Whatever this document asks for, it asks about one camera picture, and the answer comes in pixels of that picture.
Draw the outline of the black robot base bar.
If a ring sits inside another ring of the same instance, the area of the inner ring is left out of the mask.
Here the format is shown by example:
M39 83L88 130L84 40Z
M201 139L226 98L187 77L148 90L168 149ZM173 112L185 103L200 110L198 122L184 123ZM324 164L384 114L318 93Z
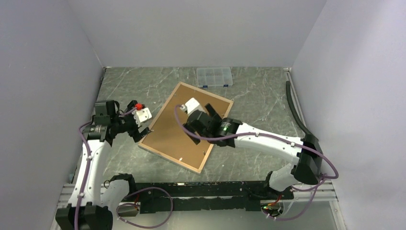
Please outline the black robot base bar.
M142 214L166 211L260 211L267 202L292 200L291 188L274 192L264 181L130 183L127 201L137 200Z

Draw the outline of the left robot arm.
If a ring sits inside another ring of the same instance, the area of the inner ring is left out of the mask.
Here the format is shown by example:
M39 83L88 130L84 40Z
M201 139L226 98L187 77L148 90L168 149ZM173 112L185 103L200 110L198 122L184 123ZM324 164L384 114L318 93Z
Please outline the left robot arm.
M127 133L135 143L139 142L150 132L144 123L151 118L149 108L136 100L125 110L115 100L95 103L91 120L79 128L83 147L74 190L67 206L56 211L55 220L62 230L112 229L121 201L131 201L137 195L134 177L127 173L113 176L106 191L101 192L113 140Z

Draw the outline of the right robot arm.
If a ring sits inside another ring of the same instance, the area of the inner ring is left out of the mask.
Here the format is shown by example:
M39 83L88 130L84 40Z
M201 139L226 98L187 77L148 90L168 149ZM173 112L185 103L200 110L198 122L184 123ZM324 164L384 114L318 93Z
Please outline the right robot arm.
M322 180L322 152L312 135L283 136L236 119L221 118L210 104L202 107L194 99L177 105L175 111L178 110L187 115L181 126L195 144L205 140L219 147L257 150L286 160L285 166L268 173L263 186L267 198L274 199L297 183L317 185Z

